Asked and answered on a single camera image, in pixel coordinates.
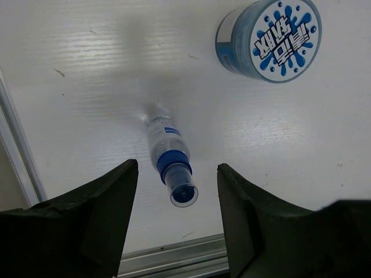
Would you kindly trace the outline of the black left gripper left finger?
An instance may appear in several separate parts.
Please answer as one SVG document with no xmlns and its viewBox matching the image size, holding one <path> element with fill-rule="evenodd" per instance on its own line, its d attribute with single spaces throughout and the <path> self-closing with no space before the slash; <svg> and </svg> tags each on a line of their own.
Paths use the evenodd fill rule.
<svg viewBox="0 0 371 278">
<path fill-rule="evenodd" d="M 1 212 L 1 276 L 117 276 L 138 176 L 129 159 L 58 197 Z"/>
</svg>

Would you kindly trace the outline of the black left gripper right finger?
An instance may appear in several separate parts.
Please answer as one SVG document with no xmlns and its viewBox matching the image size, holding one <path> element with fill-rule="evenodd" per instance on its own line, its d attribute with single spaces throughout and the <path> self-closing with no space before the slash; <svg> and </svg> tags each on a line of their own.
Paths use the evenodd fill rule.
<svg viewBox="0 0 371 278">
<path fill-rule="evenodd" d="M 370 276 L 369 200 L 338 200 L 311 211 L 225 163 L 217 187 L 231 277 Z"/>
</svg>

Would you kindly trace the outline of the small glue bottle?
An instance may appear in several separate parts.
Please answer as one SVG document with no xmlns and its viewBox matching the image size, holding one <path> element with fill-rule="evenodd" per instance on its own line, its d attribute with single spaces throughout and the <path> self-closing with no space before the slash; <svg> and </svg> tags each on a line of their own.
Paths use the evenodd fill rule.
<svg viewBox="0 0 371 278">
<path fill-rule="evenodd" d="M 151 105 L 144 116 L 150 161 L 169 191 L 172 205 L 185 208 L 199 195 L 192 179 L 190 150 L 171 113 Z"/>
</svg>

